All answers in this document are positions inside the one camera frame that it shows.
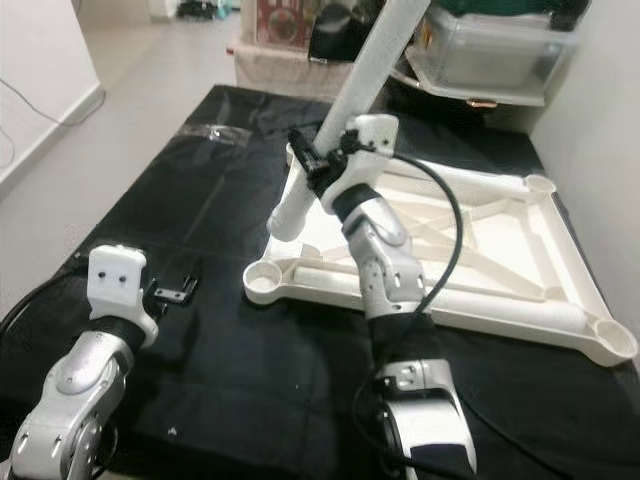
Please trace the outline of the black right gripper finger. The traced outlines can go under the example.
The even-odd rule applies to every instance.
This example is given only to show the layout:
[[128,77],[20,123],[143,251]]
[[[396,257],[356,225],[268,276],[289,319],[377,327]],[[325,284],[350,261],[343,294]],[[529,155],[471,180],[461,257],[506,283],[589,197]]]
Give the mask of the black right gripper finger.
[[319,169],[319,155],[316,154],[314,143],[308,140],[300,129],[289,129],[287,134],[287,146],[293,152],[294,160],[300,165],[303,178],[310,180]]

